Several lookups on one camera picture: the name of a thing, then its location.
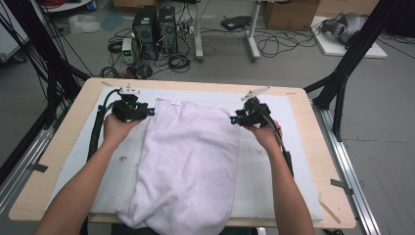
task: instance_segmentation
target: person's arm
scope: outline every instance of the person's arm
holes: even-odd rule
[[[279,234],[314,234],[310,213],[296,181],[291,176],[273,129],[270,126],[263,128],[246,126],[246,129],[255,135],[269,157],[274,212]]]
[[[89,214],[111,156],[140,121],[122,122],[113,114],[104,122],[104,142],[88,163],[61,189],[34,234],[79,234]]]

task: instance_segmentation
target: white cloth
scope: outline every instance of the white cloth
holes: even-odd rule
[[[150,117],[137,185],[117,215],[159,234],[217,235],[233,207],[240,128],[234,113],[158,99]]]

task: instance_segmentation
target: wooden tabletop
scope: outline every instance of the wooden tabletop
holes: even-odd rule
[[[65,159],[69,155],[82,126],[94,109],[101,91],[107,86],[120,87],[128,83],[133,87],[140,88],[230,93],[246,93],[250,89],[259,88],[259,86],[235,84],[108,78],[88,79],[39,162],[42,165],[49,166],[48,170],[43,173],[34,171],[31,174],[9,212],[10,219],[38,221],[42,218]],[[354,227],[356,222],[345,191],[342,188],[331,185],[331,179],[340,179],[304,90],[301,88],[271,87],[264,94],[283,95],[290,100],[299,129],[301,143],[324,213],[323,220],[313,221],[314,227]],[[120,222],[116,214],[91,213],[89,219],[93,222]],[[275,227],[276,223],[273,219],[230,218],[228,225]]]

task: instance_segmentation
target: gray floor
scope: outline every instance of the gray floor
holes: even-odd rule
[[[65,20],[74,14],[90,14],[82,9],[59,16]],[[99,22],[113,17],[107,10],[92,13]],[[203,25],[220,28],[221,19],[203,19]],[[67,39],[94,74],[108,65],[108,39],[115,32],[131,26],[122,20],[114,30],[68,35]],[[251,53],[243,34],[204,34],[205,61],[194,59],[191,69],[174,73],[176,81],[255,84],[305,87],[336,67],[341,58],[323,56],[320,49],[296,48],[273,59],[251,62]],[[415,234],[414,60],[378,42],[387,52],[386,60],[364,59],[352,74],[346,90],[342,136],[365,196],[383,234]],[[415,56],[415,45],[389,41],[396,48]],[[72,64],[83,70],[75,55],[67,50]],[[167,72],[152,79],[172,80]],[[13,151],[45,107],[44,97],[30,63],[0,66],[0,165]],[[310,98],[317,92],[309,94]],[[1,234],[32,233],[34,222],[8,219],[8,207],[0,216]],[[92,234],[109,234],[109,225],[92,225]],[[358,225],[345,234],[363,234]]]

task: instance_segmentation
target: forearm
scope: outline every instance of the forearm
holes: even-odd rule
[[[279,148],[268,150],[279,234],[314,234],[310,213]]]
[[[61,189],[35,234],[77,234],[89,214],[115,146],[103,144],[89,162]]]

